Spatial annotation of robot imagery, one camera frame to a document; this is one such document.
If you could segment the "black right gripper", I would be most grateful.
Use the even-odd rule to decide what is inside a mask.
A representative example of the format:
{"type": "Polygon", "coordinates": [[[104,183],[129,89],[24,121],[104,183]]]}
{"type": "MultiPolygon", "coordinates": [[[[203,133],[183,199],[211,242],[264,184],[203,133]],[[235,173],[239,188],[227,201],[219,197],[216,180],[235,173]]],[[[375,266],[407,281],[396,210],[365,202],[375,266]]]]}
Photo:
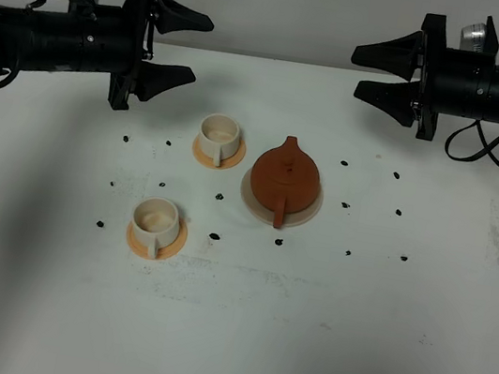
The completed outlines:
{"type": "Polygon", "coordinates": [[[490,89],[496,55],[447,47],[443,15],[427,14],[421,31],[383,43],[360,45],[351,63],[408,81],[362,81],[354,97],[387,113],[401,126],[411,127],[417,119],[417,138],[430,141],[440,114],[478,118],[482,100],[490,89]],[[418,84],[409,81],[418,66],[420,49],[423,60],[418,84]]]}

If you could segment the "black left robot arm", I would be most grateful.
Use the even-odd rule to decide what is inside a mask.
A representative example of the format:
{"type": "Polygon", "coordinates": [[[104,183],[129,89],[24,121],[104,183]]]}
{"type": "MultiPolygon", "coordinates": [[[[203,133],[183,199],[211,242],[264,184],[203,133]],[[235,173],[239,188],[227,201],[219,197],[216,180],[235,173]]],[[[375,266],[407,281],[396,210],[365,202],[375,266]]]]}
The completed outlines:
{"type": "Polygon", "coordinates": [[[209,32],[203,13],[174,0],[36,0],[17,9],[0,7],[0,89],[22,71],[97,72],[110,76],[108,102],[126,110],[129,97],[146,102],[193,83],[189,67],[154,64],[156,33],[209,32]]]}

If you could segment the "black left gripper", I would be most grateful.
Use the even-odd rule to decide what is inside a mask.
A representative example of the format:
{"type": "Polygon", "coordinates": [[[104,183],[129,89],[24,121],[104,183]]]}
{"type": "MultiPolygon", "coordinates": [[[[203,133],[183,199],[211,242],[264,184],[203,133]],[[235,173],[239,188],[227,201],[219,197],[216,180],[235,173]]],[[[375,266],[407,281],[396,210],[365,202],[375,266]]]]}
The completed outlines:
{"type": "Polygon", "coordinates": [[[152,49],[154,27],[161,35],[171,32],[214,30],[211,19],[174,0],[125,0],[121,7],[98,6],[96,19],[83,28],[80,70],[108,73],[108,102],[113,110],[129,108],[134,91],[142,101],[196,82],[189,67],[146,63],[152,49]]]}

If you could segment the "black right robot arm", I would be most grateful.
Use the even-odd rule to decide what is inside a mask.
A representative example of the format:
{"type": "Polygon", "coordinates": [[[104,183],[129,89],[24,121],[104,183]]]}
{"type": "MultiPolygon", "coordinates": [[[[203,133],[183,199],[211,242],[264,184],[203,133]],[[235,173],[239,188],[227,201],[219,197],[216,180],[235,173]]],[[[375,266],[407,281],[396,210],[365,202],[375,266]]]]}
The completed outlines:
{"type": "Polygon", "coordinates": [[[402,126],[416,126],[421,140],[433,139],[440,114],[499,124],[498,48],[491,18],[464,28],[460,47],[452,49],[446,43],[446,16],[429,13],[413,34],[355,48],[356,66],[401,81],[362,81],[354,95],[402,126]]]}

